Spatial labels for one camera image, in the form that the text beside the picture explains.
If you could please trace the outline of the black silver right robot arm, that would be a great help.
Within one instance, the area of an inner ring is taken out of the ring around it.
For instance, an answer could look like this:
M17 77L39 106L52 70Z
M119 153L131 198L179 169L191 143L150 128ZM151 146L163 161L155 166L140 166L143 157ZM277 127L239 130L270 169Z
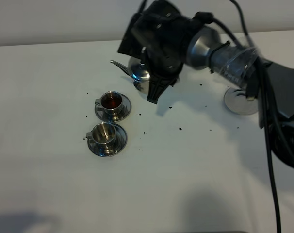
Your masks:
M208 68L258 101L268 151L294 168L294 69L262 58L251 39L241 44L212 13L187 18L166 0L142 4L130 32L150 73L149 102L157 103L184 65Z

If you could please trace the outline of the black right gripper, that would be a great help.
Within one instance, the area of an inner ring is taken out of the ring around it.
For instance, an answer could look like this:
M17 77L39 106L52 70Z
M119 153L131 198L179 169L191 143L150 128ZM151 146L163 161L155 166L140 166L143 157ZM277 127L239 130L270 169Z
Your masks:
M157 104L161 94L174 86L178 74L173 74L179 73L183 65L203 68L197 56L191 55L203 29L202 12L187 17L168 0L154 0L150 6L144 0L137 14L132 35L145 48L142 62L150 75L147 101Z

